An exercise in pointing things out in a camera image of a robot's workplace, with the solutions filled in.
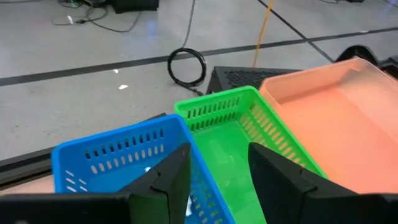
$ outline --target concrete floor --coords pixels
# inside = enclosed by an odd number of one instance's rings
[[[181,46],[191,3],[160,0],[159,10],[143,12],[127,34],[89,23],[54,26],[51,18],[85,12],[56,0],[0,4],[0,160],[173,113],[175,102],[195,97],[174,85],[159,58]],[[115,29],[137,16],[110,11],[100,23]],[[250,67],[265,11],[257,0],[197,1],[187,47],[206,51],[208,74],[215,65]],[[257,66],[326,65],[354,44],[385,59],[398,54],[397,40],[398,8],[383,0],[276,0]],[[182,80],[200,73],[192,58],[174,62],[173,69]],[[198,89],[205,91],[207,83],[208,78]],[[129,87],[119,90],[120,85]]]

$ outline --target white object on floor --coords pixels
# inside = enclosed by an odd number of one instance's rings
[[[119,89],[120,90],[123,90],[123,89],[125,89],[125,88],[127,88],[127,87],[129,87],[128,85],[121,85],[121,86],[119,86]]]
[[[192,215],[191,204],[192,204],[191,197],[188,196],[187,210],[185,211],[185,216],[186,217]]]

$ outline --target orange plastic tray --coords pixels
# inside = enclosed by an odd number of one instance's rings
[[[264,80],[270,103],[330,180],[357,193],[398,192],[398,83],[369,62]]]

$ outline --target yellow cable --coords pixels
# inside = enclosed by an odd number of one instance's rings
[[[257,64],[257,58],[259,57],[259,50],[260,50],[262,35],[264,34],[264,31],[266,29],[269,13],[271,12],[271,9],[272,9],[273,6],[274,6],[274,0],[271,0],[269,5],[268,5],[266,17],[264,18],[264,22],[262,23],[260,36],[259,36],[259,40],[257,42],[257,47],[256,47],[256,54],[254,55],[253,68],[255,68],[256,64]]]

